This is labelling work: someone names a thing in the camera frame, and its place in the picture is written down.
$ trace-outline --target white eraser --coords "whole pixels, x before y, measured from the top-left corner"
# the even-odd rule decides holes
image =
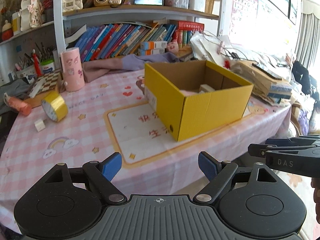
[[[45,128],[44,122],[42,119],[35,121],[35,127],[38,132],[42,131]]]

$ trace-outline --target cardboard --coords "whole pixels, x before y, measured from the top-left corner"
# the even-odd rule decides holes
[[[184,96],[207,84],[216,91]],[[253,85],[209,61],[145,65],[145,96],[176,141],[241,119]]]

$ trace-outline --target checkerboard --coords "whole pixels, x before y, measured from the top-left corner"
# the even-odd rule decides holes
[[[40,94],[40,93],[46,92],[46,91],[50,91],[50,90],[54,90],[57,85],[59,75],[60,75],[60,70],[55,70],[54,72],[47,73],[47,74],[39,77],[38,80],[36,81],[35,85],[37,85],[37,83],[40,80],[42,80],[43,78],[46,79],[46,82],[42,85],[42,87],[40,88],[40,90],[37,94]]]

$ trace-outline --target purple cloth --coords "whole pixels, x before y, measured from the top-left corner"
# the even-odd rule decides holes
[[[125,70],[140,70],[144,69],[145,63],[152,63],[152,62],[179,62],[179,59],[176,55],[171,52],[166,52],[164,54],[154,54],[154,55],[147,55],[147,56],[137,56],[134,54],[129,54],[122,58],[122,69]]]
[[[308,111],[304,108],[300,109],[298,123],[300,124],[301,131],[303,135],[308,135],[309,132],[309,122],[307,118]]]

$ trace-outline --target hand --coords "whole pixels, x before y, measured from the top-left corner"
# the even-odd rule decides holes
[[[316,219],[320,224],[320,179],[312,178],[311,187],[315,189],[315,191],[313,192],[313,200],[316,203]]]

